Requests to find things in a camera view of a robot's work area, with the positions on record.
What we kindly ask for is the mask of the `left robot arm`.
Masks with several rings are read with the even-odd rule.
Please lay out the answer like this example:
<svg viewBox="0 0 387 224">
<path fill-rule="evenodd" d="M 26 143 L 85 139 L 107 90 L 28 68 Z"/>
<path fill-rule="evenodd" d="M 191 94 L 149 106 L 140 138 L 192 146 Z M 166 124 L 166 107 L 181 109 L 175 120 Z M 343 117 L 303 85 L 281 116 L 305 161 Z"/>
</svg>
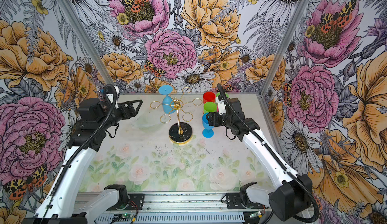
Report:
<svg viewBox="0 0 387 224">
<path fill-rule="evenodd" d="M 118 103 L 119 89 L 108 84 L 104 87 L 104 101 L 90 98 L 80 103 L 81 121 L 68 142 L 63 165 L 42 205 L 24 224 L 92 224 L 109 208 L 126 208 L 129 196 L 124 185 L 105 187 L 101 194 L 74 212 L 76 198 L 91 162 L 100 150 L 107 130 L 118 127 L 121 120 L 138 115 L 142 100 Z"/>
</svg>

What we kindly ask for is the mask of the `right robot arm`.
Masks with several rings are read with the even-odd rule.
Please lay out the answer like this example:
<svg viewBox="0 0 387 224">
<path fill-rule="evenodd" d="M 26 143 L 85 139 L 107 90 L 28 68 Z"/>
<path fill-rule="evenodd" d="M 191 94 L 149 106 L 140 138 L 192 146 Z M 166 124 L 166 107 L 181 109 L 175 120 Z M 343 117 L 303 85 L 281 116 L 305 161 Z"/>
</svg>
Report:
<svg viewBox="0 0 387 224">
<path fill-rule="evenodd" d="M 226 96 L 221 84 L 217 85 L 218 111 L 210 112 L 206 119 L 210 126 L 224 126 L 231 131 L 260 161 L 270 178 L 274 190 L 267 191 L 250 182 L 240 188 L 239 199 L 246 209 L 254 205 L 270 207 L 279 220 L 294 218 L 303 223 L 314 223 L 320 210 L 312 194 L 312 180 L 300 175 L 289 166 L 265 138 L 260 126 L 246 118 L 240 100 Z"/>
</svg>

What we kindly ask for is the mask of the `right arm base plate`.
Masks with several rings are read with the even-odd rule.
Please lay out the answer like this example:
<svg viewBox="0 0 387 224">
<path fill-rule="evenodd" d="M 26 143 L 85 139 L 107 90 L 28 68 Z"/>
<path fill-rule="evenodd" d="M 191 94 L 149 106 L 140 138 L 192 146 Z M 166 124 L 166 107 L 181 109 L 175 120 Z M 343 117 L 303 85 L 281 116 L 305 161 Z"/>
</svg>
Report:
<svg viewBox="0 0 387 224">
<path fill-rule="evenodd" d="M 244 194 L 229 192 L 221 200 L 227 205 L 227 209 L 264 209 L 260 203 L 254 203 L 248 200 Z"/>
</svg>

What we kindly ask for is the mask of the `red wine glass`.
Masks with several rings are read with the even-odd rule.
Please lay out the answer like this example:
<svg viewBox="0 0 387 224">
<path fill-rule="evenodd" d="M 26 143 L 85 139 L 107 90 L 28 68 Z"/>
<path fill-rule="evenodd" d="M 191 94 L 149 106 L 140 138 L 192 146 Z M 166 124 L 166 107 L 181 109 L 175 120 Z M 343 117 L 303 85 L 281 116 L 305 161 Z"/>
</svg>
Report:
<svg viewBox="0 0 387 224">
<path fill-rule="evenodd" d="M 203 103 L 212 102 L 215 103 L 216 101 L 216 94 L 213 92 L 205 92 L 203 94 Z"/>
</svg>

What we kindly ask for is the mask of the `green wine glass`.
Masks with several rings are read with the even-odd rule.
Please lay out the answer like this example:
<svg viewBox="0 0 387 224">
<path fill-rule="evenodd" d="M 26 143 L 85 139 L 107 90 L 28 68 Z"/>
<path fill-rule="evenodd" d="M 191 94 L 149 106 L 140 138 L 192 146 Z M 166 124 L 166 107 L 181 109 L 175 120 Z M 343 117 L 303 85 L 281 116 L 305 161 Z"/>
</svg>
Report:
<svg viewBox="0 0 387 224">
<path fill-rule="evenodd" d="M 221 94 L 219 92 L 216 93 L 216 99 L 217 100 L 219 99 L 220 96 L 221 96 Z"/>
<path fill-rule="evenodd" d="M 206 102 L 203 105 L 203 114 L 217 112 L 217 104 L 214 102 Z"/>
</svg>

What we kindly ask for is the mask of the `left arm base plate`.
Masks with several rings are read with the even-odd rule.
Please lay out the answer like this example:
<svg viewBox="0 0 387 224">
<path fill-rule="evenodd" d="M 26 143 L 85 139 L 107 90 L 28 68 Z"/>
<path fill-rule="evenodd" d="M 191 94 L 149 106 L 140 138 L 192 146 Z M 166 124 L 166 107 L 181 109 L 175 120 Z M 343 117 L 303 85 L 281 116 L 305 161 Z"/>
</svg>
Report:
<svg viewBox="0 0 387 224">
<path fill-rule="evenodd" d="M 120 211 L 141 211 L 144 205 L 145 194 L 129 193 L 123 197 L 117 206 Z"/>
</svg>

